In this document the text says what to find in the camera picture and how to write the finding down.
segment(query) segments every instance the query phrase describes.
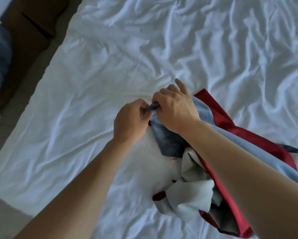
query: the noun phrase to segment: bed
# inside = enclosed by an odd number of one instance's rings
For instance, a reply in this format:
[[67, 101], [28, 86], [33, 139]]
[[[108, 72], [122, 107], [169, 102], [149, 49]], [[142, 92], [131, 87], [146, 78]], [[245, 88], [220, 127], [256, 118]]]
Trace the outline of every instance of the bed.
[[[35, 216], [113, 136], [119, 109], [179, 78], [236, 125], [298, 148], [298, 0], [83, 0], [0, 151], [0, 198]], [[118, 170], [93, 238], [230, 238], [152, 195], [180, 176], [151, 128]]]

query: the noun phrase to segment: floor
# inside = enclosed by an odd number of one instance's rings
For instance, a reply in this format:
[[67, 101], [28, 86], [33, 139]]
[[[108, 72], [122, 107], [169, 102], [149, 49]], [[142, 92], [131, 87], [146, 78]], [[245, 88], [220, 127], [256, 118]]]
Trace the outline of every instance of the floor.
[[[56, 37], [51, 41], [48, 49], [42, 52], [34, 62], [12, 100], [3, 110], [2, 118], [0, 119], [0, 149], [14, 129], [52, 56], [63, 42], [68, 23], [81, 1], [70, 0], [69, 6], [57, 20]], [[11, 208], [0, 200], [0, 239], [13, 238], [30, 220], [31, 217]]]

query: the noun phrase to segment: left hand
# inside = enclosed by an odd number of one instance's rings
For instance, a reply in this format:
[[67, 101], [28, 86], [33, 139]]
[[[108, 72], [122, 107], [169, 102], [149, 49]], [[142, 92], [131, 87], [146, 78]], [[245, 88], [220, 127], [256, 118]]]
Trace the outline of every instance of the left hand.
[[124, 105], [114, 121], [113, 140], [127, 142], [131, 146], [140, 140], [145, 134], [148, 122], [152, 116], [151, 111], [147, 111], [141, 116], [141, 112], [148, 106], [143, 99]]

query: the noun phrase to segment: forearm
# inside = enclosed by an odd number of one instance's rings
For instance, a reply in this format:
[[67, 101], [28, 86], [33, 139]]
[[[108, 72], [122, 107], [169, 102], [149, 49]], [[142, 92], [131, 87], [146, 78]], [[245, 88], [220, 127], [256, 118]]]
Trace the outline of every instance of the forearm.
[[112, 180], [130, 150], [111, 140], [16, 238], [90, 238]]
[[260, 238], [298, 238], [298, 184], [204, 122], [181, 134], [225, 186]]

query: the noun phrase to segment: left arm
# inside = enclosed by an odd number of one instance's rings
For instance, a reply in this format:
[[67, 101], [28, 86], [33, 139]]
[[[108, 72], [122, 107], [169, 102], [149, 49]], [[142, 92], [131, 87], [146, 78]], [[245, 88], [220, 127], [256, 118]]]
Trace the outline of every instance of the left arm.
[[146, 132], [152, 113], [138, 99], [125, 105], [114, 123], [114, 138], [15, 239], [90, 238], [115, 173], [131, 147]]

